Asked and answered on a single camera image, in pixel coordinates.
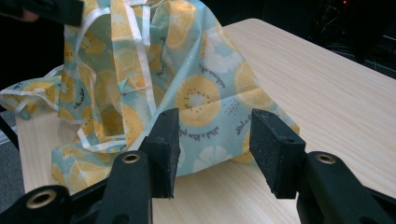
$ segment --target yellow circle print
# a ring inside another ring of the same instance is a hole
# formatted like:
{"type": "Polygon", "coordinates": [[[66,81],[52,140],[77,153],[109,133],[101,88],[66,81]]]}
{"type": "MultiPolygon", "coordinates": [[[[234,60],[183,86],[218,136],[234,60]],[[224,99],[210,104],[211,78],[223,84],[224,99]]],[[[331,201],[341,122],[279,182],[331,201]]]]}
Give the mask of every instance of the yellow circle print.
{"type": "Polygon", "coordinates": [[[170,16],[166,45],[170,49],[181,49],[189,37],[197,8],[187,1],[168,1],[167,4],[170,16]]]}
{"type": "Polygon", "coordinates": [[[210,79],[194,75],[178,88],[175,106],[185,125],[203,127],[220,111],[219,88],[210,79]]]}
{"type": "Polygon", "coordinates": [[[139,115],[129,106],[122,107],[126,146],[130,147],[134,140],[143,132],[143,124],[139,115]]]}
{"type": "Polygon", "coordinates": [[[110,173],[110,168],[108,167],[87,161],[75,161],[70,169],[69,181],[75,191],[80,191],[103,180],[108,173],[110,173]]]}
{"type": "Polygon", "coordinates": [[[72,77],[62,73],[61,88],[59,91],[59,100],[70,103],[75,100],[75,84],[72,77]]]}
{"type": "Polygon", "coordinates": [[[145,79],[136,50],[132,47],[118,49],[115,55],[118,82],[121,83],[126,79],[133,90],[145,89],[145,79]]]}
{"type": "Polygon", "coordinates": [[[62,173],[61,168],[57,164],[52,164],[51,165],[51,172],[52,172],[52,178],[59,183],[62,186],[67,186],[66,182],[64,182],[64,173],[62,173]]]}
{"type": "Polygon", "coordinates": [[[111,39],[114,41],[132,39],[131,26],[127,12],[121,0],[111,1],[111,39]]]}
{"type": "Polygon", "coordinates": [[[269,109],[274,106],[274,101],[262,90],[247,62],[236,69],[233,88],[238,100],[249,108],[269,109]]]}
{"type": "Polygon", "coordinates": [[[33,81],[29,85],[27,85],[25,88],[23,88],[23,91],[44,91],[46,93],[46,98],[53,102],[53,103],[58,103],[55,102],[57,92],[56,88],[54,86],[55,84],[49,83],[49,82],[43,82],[43,81],[33,81]]]}

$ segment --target bolt hole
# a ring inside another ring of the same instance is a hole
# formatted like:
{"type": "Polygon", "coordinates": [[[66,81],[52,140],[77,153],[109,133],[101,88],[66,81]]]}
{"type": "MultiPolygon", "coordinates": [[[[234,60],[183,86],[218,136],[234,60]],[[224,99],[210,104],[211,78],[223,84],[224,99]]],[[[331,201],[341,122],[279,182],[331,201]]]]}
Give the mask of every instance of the bolt hole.
{"type": "Polygon", "coordinates": [[[138,160],[140,160],[140,156],[137,155],[137,154],[134,154],[134,153],[128,154],[128,155],[126,155],[126,156],[124,156],[122,158],[122,161],[125,162],[125,163],[133,163],[133,162],[136,162],[138,160]]]}
{"type": "Polygon", "coordinates": [[[335,159],[325,154],[318,154],[317,160],[327,164],[335,164],[335,159]]]}
{"type": "Polygon", "coordinates": [[[27,202],[26,207],[36,209],[43,207],[52,202],[56,197],[56,191],[53,189],[46,189],[33,195],[27,202]]]}

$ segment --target crumpled plastic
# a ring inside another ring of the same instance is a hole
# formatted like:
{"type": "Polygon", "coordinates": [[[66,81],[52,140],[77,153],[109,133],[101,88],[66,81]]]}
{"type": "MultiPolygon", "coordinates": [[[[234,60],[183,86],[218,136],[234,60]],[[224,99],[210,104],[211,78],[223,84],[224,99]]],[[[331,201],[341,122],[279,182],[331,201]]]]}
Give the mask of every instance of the crumpled plastic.
{"type": "Polygon", "coordinates": [[[83,23],[64,27],[64,64],[0,92],[23,119],[50,107],[79,124],[52,150],[52,175],[80,191],[106,178],[115,157],[137,150],[161,112],[177,107],[177,175],[248,155],[251,109],[299,127],[200,1],[84,0],[83,23]]]}

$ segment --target light wood tabletop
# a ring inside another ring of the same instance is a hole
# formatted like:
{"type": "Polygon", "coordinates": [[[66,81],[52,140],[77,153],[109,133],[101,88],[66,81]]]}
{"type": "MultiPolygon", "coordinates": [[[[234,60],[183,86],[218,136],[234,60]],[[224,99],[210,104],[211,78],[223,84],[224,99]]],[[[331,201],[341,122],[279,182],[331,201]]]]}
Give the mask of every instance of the light wood tabletop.
{"type": "MultiPolygon", "coordinates": [[[[396,80],[259,20],[225,27],[263,89],[300,126],[306,151],[341,158],[359,181],[396,197],[396,80]]],[[[77,127],[45,111],[17,118],[25,190],[55,184],[50,151],[77,127]]],[[[299,223],[255,165],[226,161],[176,180],[175,199],[153,200],[154,223],[299,223]]]]}

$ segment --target wooden table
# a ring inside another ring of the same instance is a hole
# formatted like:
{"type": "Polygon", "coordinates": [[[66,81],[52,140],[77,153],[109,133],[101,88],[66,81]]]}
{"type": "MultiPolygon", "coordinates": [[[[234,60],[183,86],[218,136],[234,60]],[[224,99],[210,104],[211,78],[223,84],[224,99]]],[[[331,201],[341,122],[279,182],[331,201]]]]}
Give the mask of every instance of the wooden table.
{"type": "MultiPolygon", "coordinates": [[[[263,21],[225,27],[262,87],[300,125],[306,151],[340,157],[361,183],[396,197],[396,80],[263,21]]],[[[54,184],[50,150],[76,134],[53,112],[17,118],[26,191],[54,184]]],[[[299,223],[254,165],[226,161],[176,180],[174,200],[153,200],[155,223],[299,223]]]]}

